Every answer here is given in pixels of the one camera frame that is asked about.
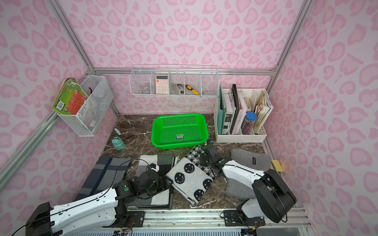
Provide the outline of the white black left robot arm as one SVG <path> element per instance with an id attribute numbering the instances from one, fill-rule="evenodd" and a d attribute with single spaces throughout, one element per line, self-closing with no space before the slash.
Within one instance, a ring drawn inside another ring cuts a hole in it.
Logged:
<path id="1" fill-rule="evenodd" d="M 173 181 L 149 169 L 108 189 L 63 205 L 39 205 L 26 223 L 27 236 L 71 236 L 93 228 L 129 228 L 141 219 L 128 212 L 136 199 L 149 199 L 168 190 Z"/>

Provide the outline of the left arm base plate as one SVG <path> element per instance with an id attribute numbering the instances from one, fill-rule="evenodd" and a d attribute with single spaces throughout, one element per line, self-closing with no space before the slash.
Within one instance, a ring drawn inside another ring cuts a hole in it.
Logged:
<path id="1" fill-rule="evenodd" d="M 116 220 L 104 228 L 133 228 L 143 227 L 145 211 L 127 211 L 126 213 L 116 214 Z"/>

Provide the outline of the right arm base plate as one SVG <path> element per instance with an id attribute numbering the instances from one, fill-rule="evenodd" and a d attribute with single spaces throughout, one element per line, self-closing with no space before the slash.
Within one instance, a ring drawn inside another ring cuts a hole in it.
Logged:
<path id="1" fill-rule="evenodd" d="M 256 228 L 266 225 L 263 216 L 248 218 L 237 210 L 224 210 L 220 213 L 220 218 L 224 220 L 226 227 L 251 226 Z"/>

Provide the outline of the smiley houndstooth scarf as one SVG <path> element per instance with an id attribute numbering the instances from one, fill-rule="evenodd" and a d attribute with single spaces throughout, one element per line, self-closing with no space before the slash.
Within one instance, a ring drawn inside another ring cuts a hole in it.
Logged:
<path id="1" fill-rule="evenodd" d="M 198 204 L 216 178 L 210 167 L 200 165 L 200 157 L 205 154 L 202 146 L 195 145 L 166 174 L 172 186 L 192 205 Z"/>

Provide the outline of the plain grey scarf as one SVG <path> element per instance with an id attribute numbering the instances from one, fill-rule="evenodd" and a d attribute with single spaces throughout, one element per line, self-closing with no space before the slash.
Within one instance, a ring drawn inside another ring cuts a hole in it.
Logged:
<path id="1" fill-rule="evenodd" d="M 242 200 L 255 199 L 252 184 L 271 168 L 271 157 L 264 153 L 232 149 L 231 159 L 225 166 L 227 196 Z"/>

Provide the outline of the black white checkered scarf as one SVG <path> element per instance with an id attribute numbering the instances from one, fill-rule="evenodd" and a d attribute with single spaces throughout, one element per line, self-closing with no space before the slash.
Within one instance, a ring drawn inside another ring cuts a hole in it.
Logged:
<path id="1" fill-rule="evenodd" d="M 170 209 L 173 189 L 166 174 L 176 162 L 173 154 L 141 155 L 134 175 L 138 198 L 129 203 L 129 208 Z"/>

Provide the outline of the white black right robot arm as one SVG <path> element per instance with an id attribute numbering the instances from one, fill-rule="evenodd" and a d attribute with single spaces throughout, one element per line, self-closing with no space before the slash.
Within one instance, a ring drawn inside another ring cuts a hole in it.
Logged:
<path id="1" fill-rule="evenodd" d="M 296 204 L 293 192 L 273 169 L 260 171 L 223 158 L 213 144 L 202 147 L 200 165 L 209 167 L 216 175 L 224 175 L 252 190 L 255 198 L 240 204 L 237 211 L 245 218 L 267 217 L 274 223 L 287 222 L 287 213 Z"/>

